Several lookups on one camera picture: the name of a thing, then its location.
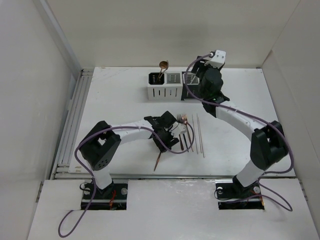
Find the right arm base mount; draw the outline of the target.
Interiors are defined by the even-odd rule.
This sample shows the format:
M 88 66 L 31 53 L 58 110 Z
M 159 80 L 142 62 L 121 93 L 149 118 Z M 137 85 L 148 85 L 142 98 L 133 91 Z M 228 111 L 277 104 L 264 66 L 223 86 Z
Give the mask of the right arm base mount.
M 233 182 L 215 184 L 214 197 L 219 210 L 264 210 L 261 189 L 258 183 L 238 188 Z

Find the copper knife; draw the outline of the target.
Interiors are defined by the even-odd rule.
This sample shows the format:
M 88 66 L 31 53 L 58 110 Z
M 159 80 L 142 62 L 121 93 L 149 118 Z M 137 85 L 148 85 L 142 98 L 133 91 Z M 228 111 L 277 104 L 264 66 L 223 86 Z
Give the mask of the copper knife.
M 154 169 L 153 169 L 154 172 L 156 171 L 157 166 L 158 166 L 158 164 L 159 164 L 159 162 L 160 162 L 161 155 L 162 155 L 162 152 L 160 152 L 160 153 L 158 154 L 158 156 L 157 156 L 157 159 L 156 159 L 156 162 L 155 162 L 155 165 L 154 165 Z

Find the large copper spoon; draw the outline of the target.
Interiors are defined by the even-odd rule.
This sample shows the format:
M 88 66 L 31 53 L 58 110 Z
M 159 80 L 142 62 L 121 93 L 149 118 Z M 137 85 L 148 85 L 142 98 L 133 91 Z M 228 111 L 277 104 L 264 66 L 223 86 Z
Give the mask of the large copper spoon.
M 160 67 L 160 72 L 159 72 L 158 78 L 157 78 L 158 81 L 160 80 L 160 78 L 162 77 L 164 72 L 169 68 L 169 61 L 168 60 L 161 61 L 159 63 L 159 67 Z

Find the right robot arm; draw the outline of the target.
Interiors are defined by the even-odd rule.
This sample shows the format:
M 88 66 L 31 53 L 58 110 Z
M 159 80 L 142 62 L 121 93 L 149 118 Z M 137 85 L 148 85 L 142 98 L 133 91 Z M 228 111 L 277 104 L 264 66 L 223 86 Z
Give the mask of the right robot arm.
M 250 140 L 250 160 L 232 179 L 232 193 L 243 197 L 260 176 L 289 152 L 283 139 L 284 132 L 278 121 L 265 123 L 249 114 L 243 114 L 222 92 L 224 84 L 222 63 L 201 59 L 191 72 L 199 79 L 198 95 L 203 108 L 213 117 L 222 120 Z

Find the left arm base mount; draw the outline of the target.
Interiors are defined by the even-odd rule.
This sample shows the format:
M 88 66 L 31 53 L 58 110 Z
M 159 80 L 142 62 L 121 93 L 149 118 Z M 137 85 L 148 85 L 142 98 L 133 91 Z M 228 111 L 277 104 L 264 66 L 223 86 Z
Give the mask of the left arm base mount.
M 89 204 L 93 196 L 94 185 L 92 182 L 81 183 L 79 189 L 82 191 L 82 199 L 80 209 L 85 210 L 106 210 L 106 211 L 122 211 L 127 209 L 128 182 L 120 181 L 112 183 L 107 190 L 97 188 L 95 196 Z

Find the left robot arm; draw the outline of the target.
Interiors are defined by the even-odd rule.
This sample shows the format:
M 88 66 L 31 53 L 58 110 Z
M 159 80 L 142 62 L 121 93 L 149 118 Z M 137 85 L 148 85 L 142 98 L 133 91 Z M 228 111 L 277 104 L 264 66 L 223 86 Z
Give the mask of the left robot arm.
M 179 135 L 185 132 L 186 126 L 169 111 L 126 125 L 98 122 L 79 144 L 79 151 L 95 179 L 94 192 L 103 199 L 111 195 L 113 180 L 108 165 L 120 145 L 152 139 L 159 151 L 164 153 L 171 150 L 179 142 Z

